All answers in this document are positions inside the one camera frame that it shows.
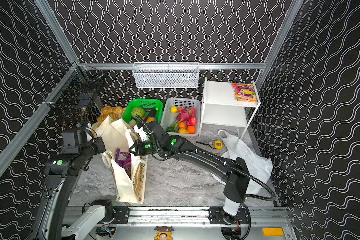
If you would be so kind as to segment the cream floral tote bag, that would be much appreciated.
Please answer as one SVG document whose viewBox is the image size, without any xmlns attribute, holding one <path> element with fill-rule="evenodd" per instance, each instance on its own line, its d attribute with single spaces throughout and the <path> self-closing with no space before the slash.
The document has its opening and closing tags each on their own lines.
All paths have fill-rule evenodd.
<svg viewBox="0 0 360 240">
<path fill-rule="evenodd" d="M 106 151 L 102 160 L 110 168 L 116 183 L 116 201 L 143 204 L 146 189 L 147 158 L 129 152 L 140 140 L 139 135 L 123 119 L 106 117 L 94 125 L 95 136 L 102 138 Z"/>
</svg>

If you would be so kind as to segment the purple Fox's candy bag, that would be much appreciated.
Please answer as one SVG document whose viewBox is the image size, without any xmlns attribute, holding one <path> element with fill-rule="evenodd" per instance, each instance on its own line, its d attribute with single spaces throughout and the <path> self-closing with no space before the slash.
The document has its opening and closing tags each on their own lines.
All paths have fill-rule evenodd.
<svg viewBox="0 0 360 240">
<path fill-rule="evenodd" d="M 131 177 L 132 171 L 132 157 L 130 153 L 121 152 L 121 149 L 117 149 L 115 155 L 115 162 L 122 167 L 127 173 L 128 177 Z"/>
</svg>

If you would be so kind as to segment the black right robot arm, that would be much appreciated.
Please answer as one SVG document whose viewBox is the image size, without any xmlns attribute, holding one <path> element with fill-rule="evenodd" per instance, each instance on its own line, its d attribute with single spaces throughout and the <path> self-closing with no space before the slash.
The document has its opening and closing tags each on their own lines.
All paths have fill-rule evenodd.
<svg viewBox="0 0 360 240">
<path fill-rule="evenodd" d="M 272 202 L 276 195 L 264 182 L 252 176 L 245 160 L 237 157 L 235 160 L 217 156 L 206 150 L 198 148 L 192 142 L 179 135 L 169 135 L 160 124 L 155 121 L 146 122 L 142 117 L 135 115 L 137 126 L 147 134 L 148 139 L 137 140 L 129 148 L 134 156 L 152 156 L 158 161 L 179 159 L 197 165 L 217 176 L 225 184 L 225 202 L 223 211 L 226 215 L 236 216 L 240 206 L 244 205 L 247 198 Z M 248 194 L 250 182 L 264 188 L 269 195 L 259 196 Z"/>
</svg>

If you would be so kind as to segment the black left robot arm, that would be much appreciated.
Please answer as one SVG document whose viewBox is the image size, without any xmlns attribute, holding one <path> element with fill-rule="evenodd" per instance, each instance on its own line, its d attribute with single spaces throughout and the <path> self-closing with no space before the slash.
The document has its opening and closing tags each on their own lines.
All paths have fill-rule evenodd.
<svg viewBox="0 0 360 240">
<path fill-rule="evenodd" d="M 29 240 L 80 240 L 80 230 L 64 232 L 63 220 L 72 191 L 93 156 L 106 150 L 102 137 L 87 128 L 62 132 L 63 145 L 58 155 L 47 160 L 44 191 Z"/>
</svg>

